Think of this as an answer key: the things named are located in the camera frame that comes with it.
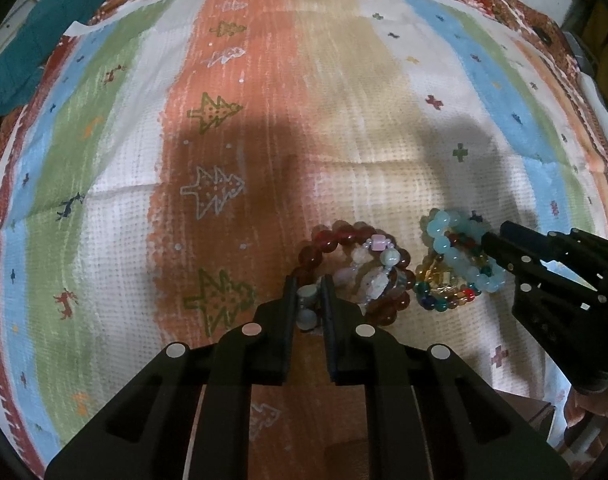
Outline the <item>teal towel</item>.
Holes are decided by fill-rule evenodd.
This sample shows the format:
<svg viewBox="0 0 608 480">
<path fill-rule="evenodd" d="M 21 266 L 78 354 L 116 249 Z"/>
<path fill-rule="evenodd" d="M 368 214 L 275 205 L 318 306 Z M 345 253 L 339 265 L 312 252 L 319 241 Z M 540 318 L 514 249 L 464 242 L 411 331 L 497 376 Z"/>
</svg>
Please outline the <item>teal towel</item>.
<svg viewBox="0 0 608 480">
<path fill-rule="evenodd" d="M 0 55 L 0 116 L 30 102 L 65 30 L 87 22 L 104 0 L 39 0 Z"/>
</svg>

